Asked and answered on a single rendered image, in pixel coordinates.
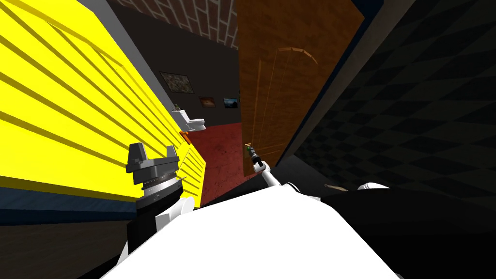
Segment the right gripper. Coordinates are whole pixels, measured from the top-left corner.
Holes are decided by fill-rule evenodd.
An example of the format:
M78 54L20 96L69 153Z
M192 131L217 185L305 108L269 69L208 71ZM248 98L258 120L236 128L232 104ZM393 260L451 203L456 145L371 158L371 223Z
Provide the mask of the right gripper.
M255 169L265 169L264 162L261 158L255 153L254 150L250 150L250 158L253 163L253 167Z

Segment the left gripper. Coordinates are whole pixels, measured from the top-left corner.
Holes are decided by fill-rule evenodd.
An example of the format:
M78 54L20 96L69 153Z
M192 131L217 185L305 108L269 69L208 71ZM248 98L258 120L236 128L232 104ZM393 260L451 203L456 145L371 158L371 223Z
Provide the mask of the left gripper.
M173 145L166 147L166 157L149 159L144 144L129 145L128 160L125 170L133 174L133 184L147 183L148 181L179 170L179 157Z

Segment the brown wooden door leaf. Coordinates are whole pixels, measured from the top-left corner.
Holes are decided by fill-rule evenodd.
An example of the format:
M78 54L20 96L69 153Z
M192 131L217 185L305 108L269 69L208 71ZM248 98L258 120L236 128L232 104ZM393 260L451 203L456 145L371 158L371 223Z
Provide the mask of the brown wooden door leaf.
M242 143L274 167L365 17L355 0L237 0Z

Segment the white toilet with plant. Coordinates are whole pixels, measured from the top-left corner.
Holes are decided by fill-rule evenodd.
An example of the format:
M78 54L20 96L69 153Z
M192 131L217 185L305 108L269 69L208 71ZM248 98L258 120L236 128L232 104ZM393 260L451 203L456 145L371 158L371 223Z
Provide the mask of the white toilet with plant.
M204 119L189 118L186 111L180 109L177 105L175 105L174 109L170 112L170 115L184 132L202 131L206 129Z

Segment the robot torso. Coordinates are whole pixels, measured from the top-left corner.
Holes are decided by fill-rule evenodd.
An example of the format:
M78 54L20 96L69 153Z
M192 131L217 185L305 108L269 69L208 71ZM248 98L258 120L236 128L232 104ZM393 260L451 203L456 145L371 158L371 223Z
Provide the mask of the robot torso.
M102 279L399 279L332 207L273 186L179 215Z

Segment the large dark wall picture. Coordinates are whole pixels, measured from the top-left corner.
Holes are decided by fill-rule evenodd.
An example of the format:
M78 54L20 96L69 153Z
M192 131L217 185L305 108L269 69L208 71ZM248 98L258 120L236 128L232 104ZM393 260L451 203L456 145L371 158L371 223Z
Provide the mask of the large dark wall picture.
M187 76L166 72L160 72L160 74L171 92L194 94Z

